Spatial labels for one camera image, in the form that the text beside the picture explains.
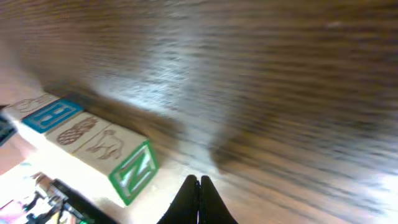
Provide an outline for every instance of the pineapple illustration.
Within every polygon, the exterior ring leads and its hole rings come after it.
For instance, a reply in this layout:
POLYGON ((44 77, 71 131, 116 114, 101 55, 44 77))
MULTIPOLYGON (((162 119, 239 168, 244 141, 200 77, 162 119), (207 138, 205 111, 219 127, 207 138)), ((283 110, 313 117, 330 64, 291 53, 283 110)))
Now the pineapple illustration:
POLYGON ((72 144, 80 139, 86 132, 90 131, 90 129, 93 128, 97 122, 98 119, 90 116, 58 135, 57 142, 63 146, 72 144))

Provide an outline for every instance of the camel illustration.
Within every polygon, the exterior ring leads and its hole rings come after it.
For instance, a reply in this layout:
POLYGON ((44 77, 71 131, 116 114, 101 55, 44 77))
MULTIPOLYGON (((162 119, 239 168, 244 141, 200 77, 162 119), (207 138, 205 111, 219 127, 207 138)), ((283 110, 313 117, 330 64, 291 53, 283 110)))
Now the camel illustration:
POLYGON ((124 142, 116 137, 114 134, 115 130, 106 130, 103 136, 98 140, 98 142, 86 149, 86 151, 95 153, 104 149, 104 153, 98 159, 109 159, 113 157, 114 159, 119 159, 121 157, 121 151, 124 146, 124 142))
POLYGON ((51 95, 44 94, 38 98, 21 100, 17 103, 14 103, 12 107, 21 113, 26 113, 39 108, 40 106, 42 106, 45 103, 48 103, 52 99, 53 97, 51 95))

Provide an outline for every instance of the block face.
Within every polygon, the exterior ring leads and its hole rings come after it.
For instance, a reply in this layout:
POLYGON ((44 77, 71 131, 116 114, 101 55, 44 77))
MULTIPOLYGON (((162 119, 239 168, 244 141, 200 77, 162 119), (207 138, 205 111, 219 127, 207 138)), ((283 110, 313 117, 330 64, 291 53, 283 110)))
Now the block face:
POLYGON ((64 151, 73 153, 109 125, 111 123, 108 121, 82 112, 45 134, 50 142, 61 147, 64 151))
POLYGON ((10 119, 22 120, 24 117, 38 111, 56 100, 59 100, 56 96, 48 93, 39 93, 37 96, 20 100, 13 105, 7 106, 4 108, 4 113, 10 119))
POLYGON ((45 133, 82 111, 83 108, 75 103, 57 100, 28 115, 22 122, 38 133, 45 133))
POLYGON ((155 176, 159 168, 153 148, 143 142, 109 175, 113 187, 126 205, 129 205, 155 176))
POLYGON ((76 150, 73 155, 108 176, 145 140, 144 136, 111 124, 76 150))

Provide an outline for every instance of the wooden floor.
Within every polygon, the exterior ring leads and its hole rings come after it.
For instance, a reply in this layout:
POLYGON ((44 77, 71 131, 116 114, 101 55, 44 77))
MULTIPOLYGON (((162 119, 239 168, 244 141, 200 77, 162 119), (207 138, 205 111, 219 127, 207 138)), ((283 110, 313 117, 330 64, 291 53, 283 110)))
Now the wooden floor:
POLYGON ((155 223, 188 174, 240 223, 397 223, 397 7, 3 0, 0 38, 47 91, 153 141, 133 205, 99 202, 122 223, 155 223))

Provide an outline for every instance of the wood grain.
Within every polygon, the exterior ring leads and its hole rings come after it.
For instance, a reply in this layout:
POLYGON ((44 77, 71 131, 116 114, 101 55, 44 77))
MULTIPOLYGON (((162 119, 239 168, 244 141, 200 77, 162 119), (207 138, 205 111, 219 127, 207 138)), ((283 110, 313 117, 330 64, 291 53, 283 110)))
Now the wood grain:
POLYGON ((192 173, 240 223, 394 223, 397 7, 4 0, 0 34, 47 91, 153 140, 123 223, 155 223, 192 173))

